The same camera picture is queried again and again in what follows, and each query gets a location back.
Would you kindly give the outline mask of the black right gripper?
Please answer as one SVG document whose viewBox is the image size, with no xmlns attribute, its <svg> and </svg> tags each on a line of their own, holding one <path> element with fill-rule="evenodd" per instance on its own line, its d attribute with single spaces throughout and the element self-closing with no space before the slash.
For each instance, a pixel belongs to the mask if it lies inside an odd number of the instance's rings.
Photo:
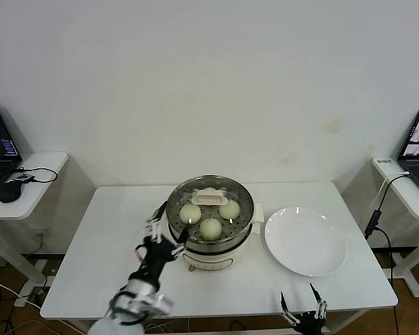
<svg viewBox="0 0 419 335">
<path fill-rule="evenodd" d="M 322 335 L 322 328 L 325 326 L 327 316 L 327 302 L 321 298 L 318 290 L 310 283 L 311 291 L 317 302 L 315 311 L 298 313 L 294 316 L 287 307 L 284 294 L 280 293 L 281 316 L 293 329 L 303 335 Z"/>
</svg>

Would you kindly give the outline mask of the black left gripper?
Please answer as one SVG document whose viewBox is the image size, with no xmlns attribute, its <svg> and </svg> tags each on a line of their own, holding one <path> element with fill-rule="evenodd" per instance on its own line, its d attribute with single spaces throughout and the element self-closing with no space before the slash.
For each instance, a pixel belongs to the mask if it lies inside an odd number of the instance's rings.
<svg viewBox="0 0 419 335">
<path fill-rule="evenodd" d="M 169 239 L 161 234 L 160 221 L 165 209 L 166 204 L 162 204 L 146 220 L 146 235 L 142 243 L 135 248 L 137 256 L 139 256 L 140 248 L 146 250 L 146 255 L 141 260 L 139 268 L 130 274 L 129 280 L 137 279 L 151 285 L 159 285 L 159 278 L 166 263 L 174 261 L 185 252 L 189 238 L 189 226 L 184 227 L 175 247 Z"/>
</svg>

